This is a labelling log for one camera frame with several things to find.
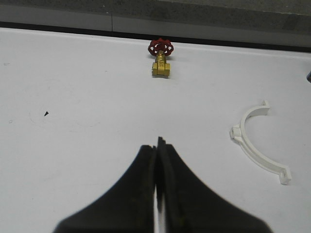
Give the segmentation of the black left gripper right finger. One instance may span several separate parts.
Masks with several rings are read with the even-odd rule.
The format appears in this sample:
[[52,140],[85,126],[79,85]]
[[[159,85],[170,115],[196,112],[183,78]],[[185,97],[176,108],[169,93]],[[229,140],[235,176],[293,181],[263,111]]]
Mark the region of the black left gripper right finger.
[[261,219],[207,187],[162,137],[157,145],[157,200],[166,233],[269,233]]

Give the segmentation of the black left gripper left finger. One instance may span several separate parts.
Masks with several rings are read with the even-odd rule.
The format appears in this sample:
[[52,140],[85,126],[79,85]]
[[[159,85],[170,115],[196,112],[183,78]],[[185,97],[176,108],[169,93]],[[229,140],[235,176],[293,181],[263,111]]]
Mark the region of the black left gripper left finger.
[[154,232],[156,149],[141,146],[123,176],[99,199],[62,220],[56,233]]

